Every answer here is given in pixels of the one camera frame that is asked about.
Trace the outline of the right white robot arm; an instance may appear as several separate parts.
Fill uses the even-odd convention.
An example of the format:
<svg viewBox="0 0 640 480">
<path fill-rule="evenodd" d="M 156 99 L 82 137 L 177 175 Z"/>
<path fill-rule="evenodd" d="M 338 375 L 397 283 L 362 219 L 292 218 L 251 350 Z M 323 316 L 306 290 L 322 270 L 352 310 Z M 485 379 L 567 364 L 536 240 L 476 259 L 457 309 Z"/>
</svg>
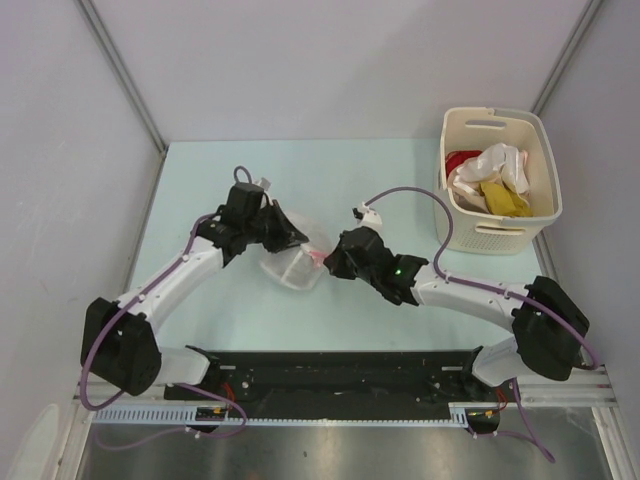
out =
<svg viewBox="0 0 640 480">
<path fill-rule="evenodd" d="M 580 366 L 589 322 L 548 277 L 538 276 L 524 285 L 455 281 L 422 257 L 393 253 L 368 227 L 341 233 L 323 263 L 331 276 L 360 279 L 394 305 L 445 308 L 507 331 L 508 339 L 471 354 L 461 388 L 473 401 L 486 400 L 497 386 L 523 375 L 563 382 Z"/>
</svg>

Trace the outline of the white mesh laundry bag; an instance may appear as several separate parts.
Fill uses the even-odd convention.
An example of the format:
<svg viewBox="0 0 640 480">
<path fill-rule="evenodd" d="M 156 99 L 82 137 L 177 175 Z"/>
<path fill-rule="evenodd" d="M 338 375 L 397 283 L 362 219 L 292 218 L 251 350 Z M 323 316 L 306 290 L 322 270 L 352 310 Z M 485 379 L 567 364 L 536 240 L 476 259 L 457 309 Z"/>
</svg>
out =
<svg viewBox="0 0 640 480">
<path fill-rule="evenodd" d="M 271 279 L 287 288 L 310 290 L 325 271 L 323 261 L 332 244 L 317 221 L 292 211 L 286 211 L 285 215 L 308 241 L 280 253 L 265 253 L 260 267 Z"/>
</svg>

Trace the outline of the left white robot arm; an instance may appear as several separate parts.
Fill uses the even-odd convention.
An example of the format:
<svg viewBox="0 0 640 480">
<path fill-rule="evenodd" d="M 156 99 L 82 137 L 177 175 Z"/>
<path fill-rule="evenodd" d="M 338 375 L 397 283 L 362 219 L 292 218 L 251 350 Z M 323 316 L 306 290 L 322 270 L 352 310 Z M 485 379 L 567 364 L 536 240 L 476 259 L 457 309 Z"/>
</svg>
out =
<svg viewBox="0 0 640 480">
<path fill-rule="evenodd" d="M 138 396 L 153 385 L 182 385 L 197 398 L 214 397 L 220 374 L 194 347 L 162 347 L 156 338 L 172 312 L 205 280 L 248 246 L 272 254 L 300 247 L 308 237 L 260 186 L 239 182 L 227 200 L 199 217 L 186 246 L 158 273 L 115 300 L 95 299 L 86 310 L 81 347 L 80 397 L 95 375 L 120 394 Z"/>
</svg>

